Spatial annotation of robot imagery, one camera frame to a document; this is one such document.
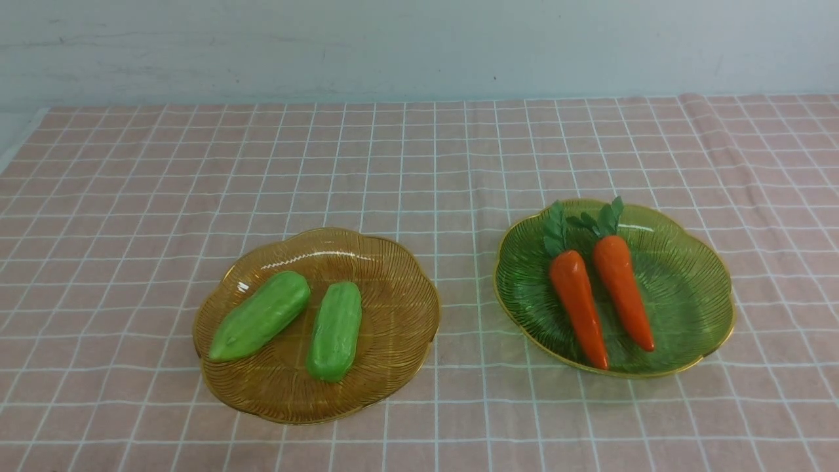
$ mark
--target plate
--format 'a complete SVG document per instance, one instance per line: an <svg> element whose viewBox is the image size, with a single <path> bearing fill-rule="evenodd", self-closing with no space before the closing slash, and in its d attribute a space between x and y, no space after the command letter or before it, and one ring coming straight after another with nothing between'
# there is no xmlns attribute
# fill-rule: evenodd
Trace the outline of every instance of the plate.
<svg viewBox="0 0 839 472"><path fill-rule="evenodd" d="M312 292L306 311L251 357L207 360L221 320L281 270L306 277ZM338 281L361 290L362 325L354 365L332 384L309 376L305 357L320 300ZM193 340L204 381L220 401L273 422L311 424L350 415L407 384L428 356L440 312L434 284L404 246L320 228L239 259L196 314Z"/></svg>
<svg viewBox="0 0 839 472"><path fill-rule="evenodd" d="M605 202L563 201L566 216L597 216ZM609 355L609 370L589 365L571 322L548 278L542 224L548 208L513 225L498 251L493 283L504 311L542 349L579 369L625 378L649 378L687 370L731 336L736 321L732 281L722 259L678 223L653 209L626 205L618 233L633 253L635 279L644 299L656 349L646 353L623 330L613 304L591 266L596 239L569 228L569 245L586 259Z"/></svg>

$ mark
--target carrot leaf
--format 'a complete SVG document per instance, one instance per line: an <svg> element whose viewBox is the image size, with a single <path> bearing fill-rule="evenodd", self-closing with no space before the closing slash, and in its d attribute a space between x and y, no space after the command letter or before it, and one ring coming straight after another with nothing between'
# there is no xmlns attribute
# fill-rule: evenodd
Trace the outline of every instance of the carrot leaf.
<svg viewBox="0 0 839 472"><path fill-rule="evenodd" d="M615 225L615 215L611 205L603 205L597 215L597 224L604 233L614 234L618 228Z"/></svg>
<svg viewBox="0 0 839 472"><path fill-rule="evenodd" d="M565 208L562 206L562 202L557 200L548 208L548 217L545 218L543 223L545 234L542 239L545 250L548 251L551 258L562 254L567 248L564 216Z"/></svg>
<svg viewBox="0 0 839 472"><path fill-rule="evenodd" d="M597 236L598 238L601 237L601 231L600 231L600 228L597 226L597 221L595 221L595 219L592 218L591 215L588 214L588 213L585 213L585 212L582 213L579 218L574 217L574 216L568 217L568 218L566 218L566 221L571 226L574 226L574 227L577 227L577 228L580 228L580 229L587 229L587 230L591 231L592 233L594 233L594 235Z"/></svg>
<svg viewBox="0 0 839 472"><path fill-rule="evenodd" d="M612 213L614 214L614 221L615 221L615 232L618 231L618 223L621 219L621 213L623 213L623 199L620 195L615 197L612 200Z"/></svg>

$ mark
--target plastic vegetable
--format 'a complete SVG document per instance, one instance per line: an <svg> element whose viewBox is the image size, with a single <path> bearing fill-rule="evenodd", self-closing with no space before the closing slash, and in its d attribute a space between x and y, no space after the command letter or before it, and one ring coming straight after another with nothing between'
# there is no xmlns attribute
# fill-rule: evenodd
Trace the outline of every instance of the plastic vegetable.
<svg viewBox="0 0 839 472"><path fill-rule="evenodd" d="M618 222L622 212L623 201L621 197L616 197L612 204L603 206L597 220L588 213L583 213L580 218L568 217L568 222L578 228L592 231L599 238L594 246L593 255L597 274L606 286L629 337L641 349L652 352L655 350L655 341L644 309L644 301L635 281L632 253L626 240L618 235Z"/></svg>
<svg viewBox="0 0 839 472"><path fill-rule="evenodd" d="M273 275L227 314L213 337L209 360L255 354L305 310L310 295L302 275L290 270Z"/></svg>
<svg viewBox="0 0 839 472"><path fill-rule="evenodd" d="M555 202L545 219L545 249L553 259L550 263L550 282L568 312L574 334L583 354L591 365L608 370L609 360L600 318L591 294L591 282L580 253L568 249L566 242L565 209Z"/></svg>
<svg viewBox="0 0 839 472"><path fill-rule="evenodd" d="M326 289L315 318L306 369L312 377L339 382L356 358L362 323L362 294L352 282L338 282Z"/></svg>

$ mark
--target green cucumber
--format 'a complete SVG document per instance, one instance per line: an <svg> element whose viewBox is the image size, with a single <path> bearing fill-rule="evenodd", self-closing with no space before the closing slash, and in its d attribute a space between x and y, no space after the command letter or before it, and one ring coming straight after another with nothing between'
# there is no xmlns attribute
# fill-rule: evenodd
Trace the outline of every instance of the green cucumber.
<svg viewBox="0 0 839 472"><path fill-rule="evenodd" d="M255 354L288 327L309 303L311 289L302 275L273 275L224 318L210 346L209 359L227 362Z"/></svg>
<svg viewBox="0 0 839 472"><path fill-rule="evenodd" d="M326 289L315 318L306 369L317 380L339 382L356 358L362 324L362 293L352 282Z"/></svg>

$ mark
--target toy carrot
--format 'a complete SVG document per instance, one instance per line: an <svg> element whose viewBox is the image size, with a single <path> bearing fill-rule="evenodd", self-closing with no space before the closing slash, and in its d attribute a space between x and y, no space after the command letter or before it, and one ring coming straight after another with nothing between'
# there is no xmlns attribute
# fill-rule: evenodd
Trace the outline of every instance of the toy carrot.
<svg viewBox="0 0 839 472"><path fill-rule="evenodd" d="M608 370L606 345L603 343L600 318L594 307L586 264L580 253L568 249L564 215L562 203L555 202L545 219L545 249L553 259L549 268L550 282L568 311L583 354L593 366Z"/></svg>
<svg viewBox="0 0 839 472"><path fill-rule="evenodd" d="M616 197L612 204L601 208L596 221L588 213L583 213L579 218L568 217L568 223L588 229L599 238L594 245L593 255L597 274L603 280L629 337L641 349L652 352L655 350L653 332L635 281L632 254L626 240L618 235L618 221L622 212L623 200Z"/></svg>

